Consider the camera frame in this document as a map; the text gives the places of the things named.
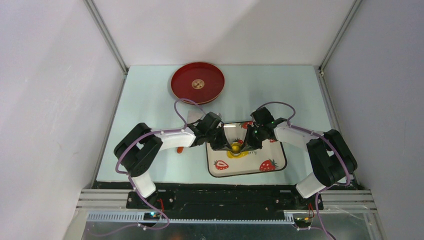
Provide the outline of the strawberry print tray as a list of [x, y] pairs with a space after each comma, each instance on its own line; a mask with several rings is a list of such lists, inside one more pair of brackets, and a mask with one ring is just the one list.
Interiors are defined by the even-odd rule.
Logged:
[[287, 166], [281, 142], [266, 139], [261, 149], [241, 151], [236, 155], [228, 150], [212, 150], [206, 144], [207, 167], [215, 178], [282, 171]]

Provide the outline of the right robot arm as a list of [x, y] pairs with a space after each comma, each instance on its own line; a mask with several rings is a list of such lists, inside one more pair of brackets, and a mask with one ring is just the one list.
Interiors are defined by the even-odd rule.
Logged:
[[295, 208], [304, 209], [311, 196], [337, 185], [343, 178], [350, 182], [358, 164], [339, 131], [313, 131], [296, 126], [290, 119], [274, 118], [264, 106], [252, 112], [251, 117], [253, 124], [247, 127], [243, 150], [257, 150], [262, 148], [263, 141], [274, 140], [308, 153], [312, 173], [295, 185], [296, 191], [290, 196]]

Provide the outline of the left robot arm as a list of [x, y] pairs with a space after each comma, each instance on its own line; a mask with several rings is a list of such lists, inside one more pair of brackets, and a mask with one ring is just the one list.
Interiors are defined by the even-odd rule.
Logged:
[[118, 159], [115, 170], [128, 176], [140, 195], [138, 201], [145, 208], [158, 202], [156, 186], [148, 173], [158, 152], [177, 147], [191, 148], [208, 143], [214, 151], [230, 151], [219, 115], [209, 112], [182, 128], [152, 130], [144, 122], [138, 123], [114, 148]]

